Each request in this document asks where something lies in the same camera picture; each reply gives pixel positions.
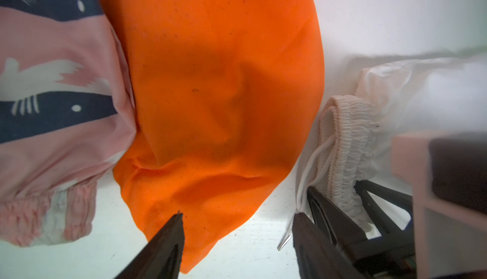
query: white drawstring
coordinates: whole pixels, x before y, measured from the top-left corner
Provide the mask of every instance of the white drawstring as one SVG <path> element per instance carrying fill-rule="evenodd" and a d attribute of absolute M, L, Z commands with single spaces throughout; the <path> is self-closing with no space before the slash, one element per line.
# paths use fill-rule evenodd
<path fill-rule="evenodd" d="M 314 178 L 310 182 L 307 181 L 309 172 L 311 171 L 311 168 L 313 167 L 313 164 L 318 158 L 318 156 L 326 149 L 328 149 L 330 146 L 332 146 L 335 143 L 336 139 L 337 137 L 334 134 L 332 134 L 330 137 L 328 137 L 328 139 L 323 144 L 318 146 L 318 148 L 316 148 L 316 150 L 309 157 L 309 160 L 306 163 L 306 166 L 304 167 L 303 173 L 301 174 L 300 184 L 298 186 L 298 192 L 296 194 L 296 213 L 303 212 L 304 209 L 306 208 L 306 192 L 308 191 L 308 187 L 315 186 L 316 184 L 318 184 L 328 172 L 328 168 L 330 168 L 330 163 L 332 160 L 331 158 L 332 154 L 328 155 L 325 164 L 316 175 L 316 178 Z M 277 246 L 277 250 L 281 250 L 284 247 L 284 245 L 286 245 L 286 243 L 291 239 L 292 228 L 293 228 L 293 220 L 291 219 L 291 221 L 287 226 L 286 234 L 284 235 L 284 237 L 281 239 L 281 242 Z"/>

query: white table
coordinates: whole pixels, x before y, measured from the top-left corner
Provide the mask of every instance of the white table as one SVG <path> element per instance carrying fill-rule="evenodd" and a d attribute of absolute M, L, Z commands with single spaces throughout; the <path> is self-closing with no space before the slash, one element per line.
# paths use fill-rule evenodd
<path fill-rule="evenodd" d="M 315 0 L 326 65 L 323 102 L 354 93 L 359 71 L 404 58 L 466 56 L 487 51 L 487 0 Z M 301 159 L 317 146 L 314 124 Z M 292 242 L 276 250 L 295 209 L 296 170 L 257 213 L 223 238 L 186 278 L 299 278 Z M 0 242 L 2 279 L 108 279 L 146 244 L 118 185 L 99 183 L 92 233 L 59 246 L 15 248 Z"/>

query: clothing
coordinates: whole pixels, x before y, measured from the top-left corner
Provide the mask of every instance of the clothing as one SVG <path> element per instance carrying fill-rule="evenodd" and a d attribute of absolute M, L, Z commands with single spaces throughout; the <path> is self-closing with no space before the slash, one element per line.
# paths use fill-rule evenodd
<path fill-rule="evenodd" d="M 355 193 L 357 180 L 372 179 L 407 192 L 391 174 L 392 138 L 421 130 L 487 130 L 487 54 L 469 59 L 404 60 L 363 69 L 356 96 L 333 96 L 320 116 L 313 184 L 345 214 L 370 230 Z"/>
<path fill-rule="evenodd" d="M 313 0 L 101 0 L 127 54 L 139 130 L 114 169 L 151 239 L 184 214 L 181 270 L 289 174 L 323 94 Z"/>
<path fill-rule="evenodd" d="M 98 0 L 0 0 L 0 41 L 0 238 L 74 241 L 135 136 L 123 53 Z"/>

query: orange fabric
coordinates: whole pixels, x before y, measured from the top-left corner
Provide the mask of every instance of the orange fabric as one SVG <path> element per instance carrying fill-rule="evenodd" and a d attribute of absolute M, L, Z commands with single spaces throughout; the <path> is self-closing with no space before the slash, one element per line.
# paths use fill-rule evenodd
<path fill-rule="evenodd" d="M 115 179 L 148 239 L 184 213 L 187 273 L 304 146 L 324 86 L 314 3 L 100 1 L 128 58 L 139 125 Z"/>

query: pink patterned fabric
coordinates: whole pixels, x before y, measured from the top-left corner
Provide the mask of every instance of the pink patterned fabric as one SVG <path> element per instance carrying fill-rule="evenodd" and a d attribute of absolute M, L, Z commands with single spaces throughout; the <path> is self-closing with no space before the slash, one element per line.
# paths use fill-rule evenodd
<path fill-rule="evenodd" d="M 98 0 L 0 0 L 0 41 L 0 239 L 74 241 L 135 136 L 125 58 Z"/>

